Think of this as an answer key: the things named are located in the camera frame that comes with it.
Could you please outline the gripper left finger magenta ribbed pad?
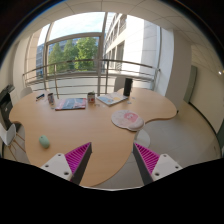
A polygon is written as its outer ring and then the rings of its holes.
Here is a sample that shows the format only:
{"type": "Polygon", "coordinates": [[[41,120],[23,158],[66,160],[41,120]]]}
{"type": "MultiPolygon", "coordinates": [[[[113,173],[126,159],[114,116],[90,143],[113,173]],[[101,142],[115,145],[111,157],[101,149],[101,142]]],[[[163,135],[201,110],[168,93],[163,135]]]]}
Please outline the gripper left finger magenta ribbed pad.
{"type": "Polygon", "coordinates": [[[57,153],[42,166],[42,169],[79,185],[91,154],[92,145],[86,143],[66,154],[57,153]]]}

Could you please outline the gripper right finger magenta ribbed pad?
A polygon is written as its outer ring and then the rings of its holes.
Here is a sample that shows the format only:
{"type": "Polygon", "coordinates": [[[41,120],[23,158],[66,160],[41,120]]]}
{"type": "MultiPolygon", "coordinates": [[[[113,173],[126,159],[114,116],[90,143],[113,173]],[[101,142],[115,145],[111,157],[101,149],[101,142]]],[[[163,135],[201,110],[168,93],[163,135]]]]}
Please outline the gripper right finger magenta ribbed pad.
{"type": "Polygon", "coordinates": [[[137,143],[133,144],[133,154],[145,185],[182,169],[168,154],[159,155],[137,143]]]}

